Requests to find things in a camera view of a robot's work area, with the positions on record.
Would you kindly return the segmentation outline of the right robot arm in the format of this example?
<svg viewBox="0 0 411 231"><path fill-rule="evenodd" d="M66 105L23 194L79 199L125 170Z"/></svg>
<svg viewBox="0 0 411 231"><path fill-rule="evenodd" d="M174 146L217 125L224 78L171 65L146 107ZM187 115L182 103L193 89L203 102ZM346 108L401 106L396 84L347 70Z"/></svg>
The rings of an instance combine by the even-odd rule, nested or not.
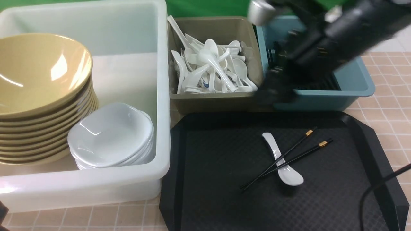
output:
<svg viewBox="0 0 411 231"><path fill-rule="evenodd" d="M291 10L305 30L291 30L254 94L258 104L290 103L296 87L317 85L335 70L410 25L409 0L347 0L339 16L315 0L251 0L248 21L264 25Z"/></svg>

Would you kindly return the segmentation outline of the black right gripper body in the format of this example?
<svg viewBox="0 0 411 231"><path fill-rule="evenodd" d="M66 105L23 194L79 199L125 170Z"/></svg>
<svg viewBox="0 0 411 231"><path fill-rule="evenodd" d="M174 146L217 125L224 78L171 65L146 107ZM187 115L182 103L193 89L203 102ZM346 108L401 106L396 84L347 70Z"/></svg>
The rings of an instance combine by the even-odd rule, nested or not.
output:
<svg viewBox="0 0 411 231"><path fill-rule="evenodd" d="M302 66L298 59L304 45L312 44L306 31L291 30L286 41L276 47L275 59L268 66L260 88L255 93L255 101L261 105L293 103L299 97L296 88L310 87L323 82L325 74Z"/></svg>

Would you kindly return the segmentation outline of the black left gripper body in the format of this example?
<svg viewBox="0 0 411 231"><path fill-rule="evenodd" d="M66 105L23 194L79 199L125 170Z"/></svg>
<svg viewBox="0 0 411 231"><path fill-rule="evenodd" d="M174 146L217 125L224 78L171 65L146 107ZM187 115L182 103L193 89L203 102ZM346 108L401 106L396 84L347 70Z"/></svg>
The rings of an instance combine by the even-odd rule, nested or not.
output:
<svg viewBox="0 0 411 231"><path fill-rule="evenodd" d="M8 212L9 212L8 207L5 206L2 202L0 202L0 225L2 225Z"/></svg>

